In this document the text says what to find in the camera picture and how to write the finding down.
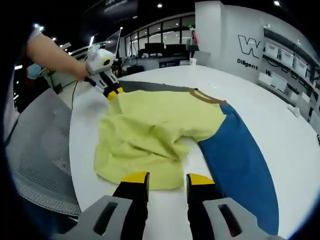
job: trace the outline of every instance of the face mask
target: face mask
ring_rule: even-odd
[[[41,73],[41,67],[34,63],[27,68],[27,76],[29,79],[36,79]]]

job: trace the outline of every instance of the yellow cloth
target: yellow cloth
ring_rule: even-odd
[[[147,171],[150,190],[182,187],[182,159],[189,149],[181,136],[197,142],[208,139],[225,118],[219,104],[189,92],[118,94],[99,122],[94,170],[116,184],[129,174]]]

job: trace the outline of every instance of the white table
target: white table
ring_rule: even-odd
[[[316,132],[302,117],[296,118],[284,101],[249,81],[203,66],[155,69],[122,80],[199,88],[212,97],[227,100],[245,122],[268,165],[278,200],[278,234],[289,238],[303,223],[320,190],[320,146]],[[98,122],[107,108],[104,96],[93,88],[78,96],[73,104],[70,165],[82,211],[103,195],[112,195],[117,187],[94,172]],[[190,139],[185,142],[190,153],[184,173],[211,177],[198,145]],[[187,209],[186,186],[151,191],[143,238],[191,240]]]

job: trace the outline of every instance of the gray mesh chair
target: gray mesh chair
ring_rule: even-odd
[[[207,66],[210,57],[211,53],[205,51],[195,51],[193,55],[193,58],[196,59],[196,64],[200,66]]]
[[[20,114],[6,154],[18,193],[45,209],[81,213],[70,170],[71,109],[52,90]]]

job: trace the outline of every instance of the window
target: window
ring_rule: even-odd
[[[182,31],[181,43],[182,44],[187,44],[187,40],[190,39],[190,37],[191,37],[191,30]]]
[[[161,43],[161,33],[149,36],[149,43]]]
[[[156,25],[150,26],[149,27],[149,34],[154,34],[156,32],[160,32],[161,30],[161,24],[157,23]]]
[[[134,33],[132,36],[132,55],[138,56],[138,33]]]
[[[126,53],[125,53],[125,55],[126,55],[127,57],[132,55],[130,37],[131,37],[131,36],[128,36],[128,37],[125,38],[125,47],[126,47]]]
[[[182,27],[188,27],[188,25],[196,25],[196,16],[186,16],[182,18]]]
[[[148,43],[147,29],[139,31],[139,49],[145,49],[145,44]]]
[[[163,43],[165,45],[179,44],[180,43],[180,32],[179,31],[164,32],[163,33]]]
[[[174,29],[179,27],[180,27],[179,18],[163,22],[163,30]]]

